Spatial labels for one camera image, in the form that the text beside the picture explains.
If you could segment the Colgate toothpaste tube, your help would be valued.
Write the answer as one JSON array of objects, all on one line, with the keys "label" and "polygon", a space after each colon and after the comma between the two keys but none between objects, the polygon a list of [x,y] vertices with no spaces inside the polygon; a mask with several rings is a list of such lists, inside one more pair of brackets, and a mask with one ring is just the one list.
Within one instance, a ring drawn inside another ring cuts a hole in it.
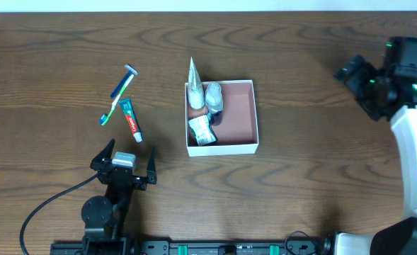
[{"label": "Colgate toothpaste tube", "polygon": [[128,125],[130,126],[132,135],[136,142],[142,142],[142,132],[137,122],[137,118],[132,106],[132,101],[130,98],[125,98],[119,101],[119,105],[127,119]]}]

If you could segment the green white sachet packet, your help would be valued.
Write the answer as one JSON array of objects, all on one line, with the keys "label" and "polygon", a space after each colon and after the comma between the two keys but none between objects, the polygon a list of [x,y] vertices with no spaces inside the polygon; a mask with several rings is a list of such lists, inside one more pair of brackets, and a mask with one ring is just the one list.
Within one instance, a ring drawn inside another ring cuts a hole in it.
[{"label": "green white sachet packet", "polygon": [[207,115],[201,115],[199,117],[190,119],[188,124],[199,147],[212,144],[217,141]]}]

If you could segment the white cream tube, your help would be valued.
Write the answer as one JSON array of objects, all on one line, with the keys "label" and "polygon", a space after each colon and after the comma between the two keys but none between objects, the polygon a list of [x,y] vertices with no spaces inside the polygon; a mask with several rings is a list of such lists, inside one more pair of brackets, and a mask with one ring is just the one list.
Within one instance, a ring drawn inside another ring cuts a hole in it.
[{"label": "white cream tube", "polygon": [[205,92],[193,58],[190,58],[187,93],[191,108],[200,110],[205,106]]}]

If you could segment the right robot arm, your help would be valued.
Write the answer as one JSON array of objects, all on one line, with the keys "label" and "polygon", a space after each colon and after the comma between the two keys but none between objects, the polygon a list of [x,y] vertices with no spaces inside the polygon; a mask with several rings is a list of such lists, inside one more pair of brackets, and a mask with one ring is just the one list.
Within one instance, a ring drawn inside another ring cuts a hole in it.
[{"label": "right robot arm", "polygon": [[283,242],[144,242],[143,254],[417,254],[417,38],[391,37],[375,69],[356,55],[335,74],[373,120],[385,117],[394,133],[404,185],[402,221],[374,235],[301,231]]}]

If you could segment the blue disposable razor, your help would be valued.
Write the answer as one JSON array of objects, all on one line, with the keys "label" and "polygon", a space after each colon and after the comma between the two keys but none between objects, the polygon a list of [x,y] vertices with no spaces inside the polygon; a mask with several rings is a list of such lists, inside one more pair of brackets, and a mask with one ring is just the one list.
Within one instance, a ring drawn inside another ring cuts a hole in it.
[{"label": "blue disposable razor", "polygon": [[111,93],[111,98],[115,98],[120,93],[120,90],[126,87],[138,75],[138,71],[130,64],[126,64],[125,68],[127,69],[127,73]]}]

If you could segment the clear bottle blue liquid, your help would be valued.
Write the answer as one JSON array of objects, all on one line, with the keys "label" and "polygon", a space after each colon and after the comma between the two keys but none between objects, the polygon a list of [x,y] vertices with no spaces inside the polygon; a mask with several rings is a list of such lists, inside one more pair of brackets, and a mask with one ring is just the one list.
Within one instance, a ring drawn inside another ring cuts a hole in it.
[{"label": "clear bottle blue liquid", "polygon": [[222,87],[218,83],[208,84],[205,90],[205,107],[211,125],[219,125],[222,121],[224,101]]}]

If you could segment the white box pink interior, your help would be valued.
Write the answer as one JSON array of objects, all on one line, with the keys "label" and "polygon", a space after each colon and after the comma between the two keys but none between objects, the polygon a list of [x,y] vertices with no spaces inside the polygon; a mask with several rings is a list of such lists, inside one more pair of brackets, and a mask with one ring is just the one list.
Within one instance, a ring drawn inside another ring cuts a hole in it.
[{"label": "white box pink interior", "polygon": [[259,145],[258,118],[251,80],[218,81],[222,87],[222,121],[212,128],[217,141],[197,145],[188,121],[205,113],[185,106],[185,145],[191,157],[253,154]]}]

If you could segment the green white toothbrush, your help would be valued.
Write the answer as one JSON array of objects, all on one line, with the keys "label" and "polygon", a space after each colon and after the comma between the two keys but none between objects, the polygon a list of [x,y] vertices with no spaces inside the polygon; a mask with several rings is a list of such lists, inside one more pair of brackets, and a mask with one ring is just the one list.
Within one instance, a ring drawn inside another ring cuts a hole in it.
[{"label": "green white toothbrush", "polygon": [[122,94],[124,93],[124,91],[126,90],[126,88],[129,86],[129,84],[126,86],[126,87],[124,87],[124,88],[122,88],[121,90],[120,90],[120,93],[113,99],[113,102],[112,102],[112,104],[111,104],[111,107],[110,107],[110,112],[108,113],[108,114],[103,114],[102,116],[101,116],[101,118],[100,118],[100,120],[99,120],[99,123],[101,124],[101,125],[105,125],[108,121],[109,121],[109,119],[110,119],[110,117],[111,117],[111,115],[113,114],[113,112],[115,111],[115,108],[116,108],[116,105],[118,104],[118,101],[120,100],[120,97],[122,96]]}]

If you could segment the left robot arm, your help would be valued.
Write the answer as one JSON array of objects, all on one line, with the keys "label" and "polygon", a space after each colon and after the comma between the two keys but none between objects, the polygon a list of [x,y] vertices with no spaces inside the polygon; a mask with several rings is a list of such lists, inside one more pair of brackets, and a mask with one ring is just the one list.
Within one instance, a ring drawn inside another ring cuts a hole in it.
[{"label": "left robot arm", "polygon": [[96,178],[107,188],[104,195],[89,198],[81,209],[85,236],[89,239],[117,238],[129,210],[132,192],[144,191],[149,184],[157,182],[153,152],[147,165],[147,175],[138,176],[135,174],[136,156],[113,153],[114,146],[115,140],[112,139],[90,164]]}]

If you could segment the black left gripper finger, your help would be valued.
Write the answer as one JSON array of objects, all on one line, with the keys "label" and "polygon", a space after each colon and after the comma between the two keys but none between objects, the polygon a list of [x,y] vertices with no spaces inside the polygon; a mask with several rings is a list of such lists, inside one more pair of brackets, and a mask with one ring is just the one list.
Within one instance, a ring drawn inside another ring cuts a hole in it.
[{"label": "black left gripper finger", "polygon": [[154,148],[152,148],[150,152],[146,172],[147,172],[147,183],[156,184],[157,174],[156,174],[155,149]]},{"label": "black left gripper finger", "polygon": [[91,161],[91,169],[102,169],[105,164],[111,163],[111,157],[115,140],[111,139],[110,142],[102,149]]}]

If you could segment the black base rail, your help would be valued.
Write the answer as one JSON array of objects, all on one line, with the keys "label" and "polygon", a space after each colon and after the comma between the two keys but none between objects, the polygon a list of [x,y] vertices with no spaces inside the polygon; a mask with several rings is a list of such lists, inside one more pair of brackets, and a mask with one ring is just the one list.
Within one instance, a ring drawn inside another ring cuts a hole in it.
[{"label": "black base rail", "polygon": [[121,255],[311,255],[332,254],[332,237],[309,237],[291,234],[282,241],[257,242],[176,242],[170,239],[138,241],[128,238],[81,242],[56,242],[51,255],[121,254]]}]

